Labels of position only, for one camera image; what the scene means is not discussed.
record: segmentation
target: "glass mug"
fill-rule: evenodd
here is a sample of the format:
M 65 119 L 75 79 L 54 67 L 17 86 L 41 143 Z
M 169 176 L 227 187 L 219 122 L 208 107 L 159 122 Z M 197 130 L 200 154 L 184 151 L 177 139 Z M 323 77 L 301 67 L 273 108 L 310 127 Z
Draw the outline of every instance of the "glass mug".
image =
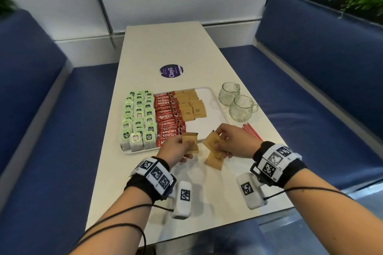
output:
M 218 100 L 225 106 L 230 106 L 234 97 L 239 95 L 241 87 L 237 83 L 226 82 L 223 83 L 221 91 L 219 92 Z
M 230 116 L 238 121 L 243 122 L 250 119 L 251 115 L 258 111 L 258 104 L 245 95 L 239 95 L 234 98 L 229 108 Z

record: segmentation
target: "table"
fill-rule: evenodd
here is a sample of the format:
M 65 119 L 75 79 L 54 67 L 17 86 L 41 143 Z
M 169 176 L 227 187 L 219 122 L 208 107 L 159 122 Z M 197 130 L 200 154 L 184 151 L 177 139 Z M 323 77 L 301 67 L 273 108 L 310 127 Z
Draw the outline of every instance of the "table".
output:
M 176 78 L 162 77 L 159 70 L 167 64 L 182 66 L 184 73 Z M 161 93 L 186 88 L 210 87 L 218 95 L 221 85 L 227 81 L 239 83 L 241 94 L 251 97 L 199 22 L 127 27 L 87 228 L 94 224 L 121 195 L 132 169 L 145 157 L 156 155 L 156 151 L 151 151 L 128 156 L 122 153 L 119 147 L 121 109 L 128 91 L 139 87 Z M 242 126 L 242 123 L 231 119 L 228 107 L 222 105 L 222 108 L 229 123 Z M 284 143 L 261 109 L 252 115 L 249 122 L 264 140 Z M 186 220 L 175 220 L 170 218 L 166 211 L 152 208 L 145 228 L 147 244 L 170 240 L 293 206 L 288 197 L 282 194 L 270 199 L 266 206 L 255 210 L 248 209 L 236 183 L 236 177 L 249 172 L 253 161 L 233 157 L 225 160 L 222 171 L 217 171 L 204 164 L 209 154 L 208 149 L 202 143 L 198 146 L 200 150 L 198 158 L 179 164 L 173 169 L 178 180 L 187 180 L 193 185 L 191 217 Z M 268 196 L 280 191 L 280 188 L 263 186 L 262 190 Z M 158 204 L 169 207 L 170 200 L 161 201 Z

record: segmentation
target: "blue bench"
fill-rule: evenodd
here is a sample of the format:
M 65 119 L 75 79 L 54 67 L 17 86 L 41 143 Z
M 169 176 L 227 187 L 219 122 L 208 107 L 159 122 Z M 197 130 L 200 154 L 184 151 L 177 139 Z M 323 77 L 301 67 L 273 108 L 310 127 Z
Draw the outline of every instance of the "blue bench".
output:
M 256 38 L 383 138 L 381 28 L 304 0 L 270 0 Z M 383 177 L 383 160 L 259 49 L 221 51 L 312 171 L 340 189 Z
M 0 24 L 0 88 L 7 87 L 0 92 L 6 102 L 0 115 L 3 168 L 67 59 L 28 12 L 5 22 L 7 32 Z M 63 255 L 83 233 L 117 68 L 74 68 L 69 75 L 0 215 L 0 254 Z

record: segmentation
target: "round purple sticker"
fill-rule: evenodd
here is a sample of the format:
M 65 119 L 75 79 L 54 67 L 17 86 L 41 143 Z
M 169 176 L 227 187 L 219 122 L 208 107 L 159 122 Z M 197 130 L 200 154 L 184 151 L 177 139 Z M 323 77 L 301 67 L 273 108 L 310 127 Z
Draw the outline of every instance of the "round purple sticker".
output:
M 175 78 L 180 76 L 184 69 L 179 65 L 166 65 L 160 69 L 161 76 L 165 78 Z

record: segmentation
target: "black wrist strap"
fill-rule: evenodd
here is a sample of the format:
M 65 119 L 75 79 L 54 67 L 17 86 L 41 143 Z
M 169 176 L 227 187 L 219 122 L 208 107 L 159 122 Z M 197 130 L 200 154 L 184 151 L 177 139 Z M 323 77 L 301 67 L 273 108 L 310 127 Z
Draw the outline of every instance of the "black wrist strap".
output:
M 275 145 L 274 142 L 270 142 L 270 141 L 262 142 L 261 147 L 253 155 L 253 160 L 255 161 L 256 166 L 259 165 L 259 163 L 261 162 L 262 156 L 273 145 Z M 283 173 L 277 182 L 274 182 L 271 178 L 267 177 L 262 172 L 261 172 L 261 175 L 262 175 L 262 178 L 264 180 L 264 183 L 266 183 L 267 185 L 276 185 L 280 188 L 283 188 L 285 186 L 285 184 L 298 171 L 301 171 L 302 169 L 306 169 L 306 168 L 307 168 L 307 166 L 304 164 L 303 161 L 301 161 L 300 159 L 295 159 L 294 161 L 290 162 L 290 164 L 283 170 Z
M 155 156 L 152 156 L 152 157 L 157 159 L 159 163 L 161 163 L 166 168 L 167 171 L 170 170 L 170 167 L 165 160 Z M 146 177 L 143 177 L 142 175 L 139 175 L 139 174 L 132 175 L 132 177 L 126 184 L 124 191 L 130 186 L 135 186 L 139 188 L 140 190 L 142 190 L 143 192 L 145 192 L 150 197 L 153 204 L 155 201 L 158 201 L 161 199 L 161 195 L 156 191 L 154 186 L 146 179 Z

